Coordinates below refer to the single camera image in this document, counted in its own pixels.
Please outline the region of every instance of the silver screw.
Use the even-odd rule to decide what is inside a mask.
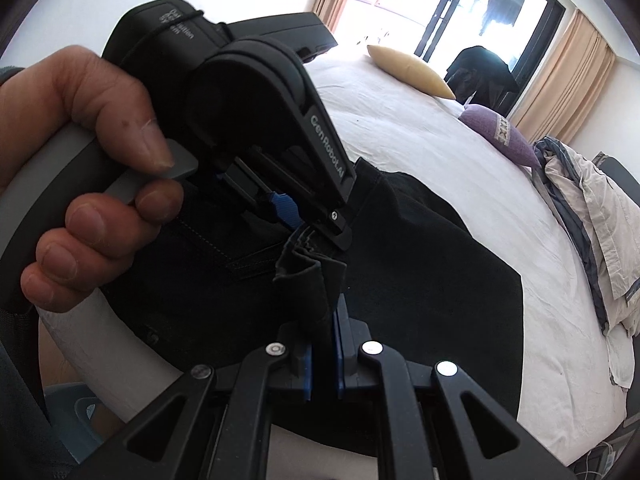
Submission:
[[[458,373],[458,367],[451,361],[440,361],[436,365],[436,370],[440,375],[444,375],[445,377],[453,377]]]
[[[382,354],[382,345],[377,341],[367,341],[362,344],[362,351],[369,355]]]
[[[196,379],[206,379],[211,375],[211,368],[207,365],[195,365],[191,369],[191,375]]]
[[[271,343],[266,348],[267,354],[277,357],[287,351],[287,347],[282,343]]]

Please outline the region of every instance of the crumpled duvet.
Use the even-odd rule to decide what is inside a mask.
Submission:
[[[590,160],[553,137],[534,150],[541,169],[532,181],[580,255],[611,380],[629,388],[632,337],[640,332],[640,207]]]

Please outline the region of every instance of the sliding glass door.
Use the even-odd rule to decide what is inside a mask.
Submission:
[[[548,48],[564,8],[556,0],[349,0],[335,37],[356,50],[413,52],[444,76],[463,49],[481,45],[507,63],[521,88]],[[506,114],[517,94],[503,96]]]

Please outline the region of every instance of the human hand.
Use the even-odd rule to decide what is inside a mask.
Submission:
[[[95,130],[114,160],[159,174],[174,164],[140,81],[79,46],[67,47],[0,86],[0,193],[22,165],[64,124]],[[31,303],[66,312],[96,287],[114,280],[137,250],[182,205],[182,187],[155,180],[134,206],[93,193],[73,200],[65,227],[44,233],[36,262],[20,284]]]

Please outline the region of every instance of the white bed sheet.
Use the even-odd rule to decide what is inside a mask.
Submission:
[[[308,71],[352,160],[363,156],[380,170],[417,177],[522,276],[520,424],[565,464],[610,435],[625,418],[626,395],[609,380],[607,346],[580,260],[526,171],[460,123],[460,106],[396,81],[368,57],[321,56]],[[178,376],[99,291],[68,314],[41,317],[66,358],[123,420]],[[274,429],[270,479],[375,476],[372,459]]]

